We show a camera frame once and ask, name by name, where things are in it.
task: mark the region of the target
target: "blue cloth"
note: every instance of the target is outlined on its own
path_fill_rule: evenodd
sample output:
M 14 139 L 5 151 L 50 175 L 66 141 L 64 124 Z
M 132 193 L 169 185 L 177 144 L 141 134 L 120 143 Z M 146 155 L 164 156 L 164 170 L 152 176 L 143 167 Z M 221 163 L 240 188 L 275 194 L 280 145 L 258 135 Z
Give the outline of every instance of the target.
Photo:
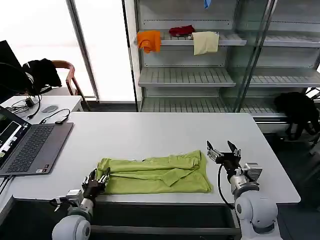
M 211 0 L 204 0 L 204 8 L 207 9 L 211 4 Z

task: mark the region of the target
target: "metal shelf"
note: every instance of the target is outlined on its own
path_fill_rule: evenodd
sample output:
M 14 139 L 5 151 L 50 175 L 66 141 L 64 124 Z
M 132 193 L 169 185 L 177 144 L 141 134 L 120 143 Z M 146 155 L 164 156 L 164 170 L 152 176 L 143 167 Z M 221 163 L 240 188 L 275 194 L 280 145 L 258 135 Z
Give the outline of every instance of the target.
M 320 48 L 320 36 L 296 32 L 271 32 L 266 35 L 263 46 Z
M 140 87 L 234 87 L 223 67 L 144 67 Z
M 219 98 L 213 97 L 147 97 L 142 112 L 225 113 L 228 110 Z
M 194 41 L 188 39 L 186 36 L 171 36 L 169 30 L 159 30 L 161 32 L 162 46 L 193 46 Z M 219 32 L 219 46 L 244 46 L 247 40 L 240 38 L 234 32 Z
M 313 88 L 320 87 L 320 73 L 303 68 L 256 68 L 250 87 Z
M 226 98 L 224 102 L 229 108 L 235 103 L 235 98 Z M 284 113 L 277 111 L 273 97 L 246 97 L 243 101 L 240 113 L 251 114 L 254 118 L 283 118 Z

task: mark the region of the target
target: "white table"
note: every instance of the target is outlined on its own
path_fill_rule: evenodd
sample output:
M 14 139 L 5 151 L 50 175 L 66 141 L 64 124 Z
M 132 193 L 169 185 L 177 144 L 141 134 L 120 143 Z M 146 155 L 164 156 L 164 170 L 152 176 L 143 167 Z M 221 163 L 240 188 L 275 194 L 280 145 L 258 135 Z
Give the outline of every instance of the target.
M 50 174 L 16 177 L 0 197 L 3 216 L 13 197 L 50 200 L 71 189 L 81 189 L 84 177 L 102 158 L 137 159 L 201 150 L 206 140 L 220 151 L 229 151 L 227 140 L 241 148 L 242 160 L 263 167 L 260 190 L 276 203 L 298 203 L 301 199 L 276 155 L 247 113 L 132 113 L 73 112 L 74 122 Z M 161 193 L 103 195 L 98 201 L 131 203 L 223 204 L 218 192 L 217 165 L 208 159 L 207 176 L 213 184 L 210 193 Z M 233 202 L 225 171 L 221 174 L 225 198 Z
M 27 98 L 26 96 L 13 96 L 10 99 L 8 99 L 7 101 L 4 101 L 3 103 L 1 103 L 1 106 L 4 108 L 11 107 L 16 102 L 18 102 L 20 100 L 24 100 L 26 98 Z M 32 97 L 32 100 L 35 103 L 37 103 L 39 101 L 37 96 Z M 26 120 L 27 122 L 29 122 L 31 124 L 38 124 L 45 117 L 48 117 L 61 109 L 69 109 L 71 112 L 78 111 L 78 110 L 83 111 L 82 106 L 81 106 L 81 100 L 82 100 L 81 96 L 70 96 L 70 95 L 69 96 L 42 96 L 40 110 L 32 119 L 28 119 L 27 116 L 33 114 L 37 110 L 38 104 L 34 105 L 28 111 L 19 113 L 18 116 L 23 118 L 24 120 Z M 25 103 L 23 101 L 21 101 L 21 102 L 15 104 L 15 106 L 24 105 L 24 104 Z M 49 113 L 42 112 L 42 110 L 44 110 L 45 108 L 52 106 L 52 105 L 57 106 L 58 109 L 53 112 L 49 112 Z M 46 123 L 52 124 L 67 114 L 68 114 L 67 110 L 59 112 L 56 115 L 48 118 Z

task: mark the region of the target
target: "laptop keyboard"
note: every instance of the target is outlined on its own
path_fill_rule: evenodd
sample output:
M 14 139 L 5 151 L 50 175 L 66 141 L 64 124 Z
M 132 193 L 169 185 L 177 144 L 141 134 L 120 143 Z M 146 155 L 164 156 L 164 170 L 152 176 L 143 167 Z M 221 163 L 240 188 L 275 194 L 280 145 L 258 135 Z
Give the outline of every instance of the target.
M 37 127 L 6 172 L 27 172 L 53 128 L 45 125 Z

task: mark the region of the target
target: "beige towel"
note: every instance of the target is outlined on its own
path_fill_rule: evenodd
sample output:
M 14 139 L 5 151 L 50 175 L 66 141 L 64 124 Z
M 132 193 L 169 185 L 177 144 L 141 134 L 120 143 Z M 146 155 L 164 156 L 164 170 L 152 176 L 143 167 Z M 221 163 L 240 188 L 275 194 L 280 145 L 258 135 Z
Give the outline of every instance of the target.
M 218 52 L 219 34 L 213 31 L 193 32 L 194 55 Z

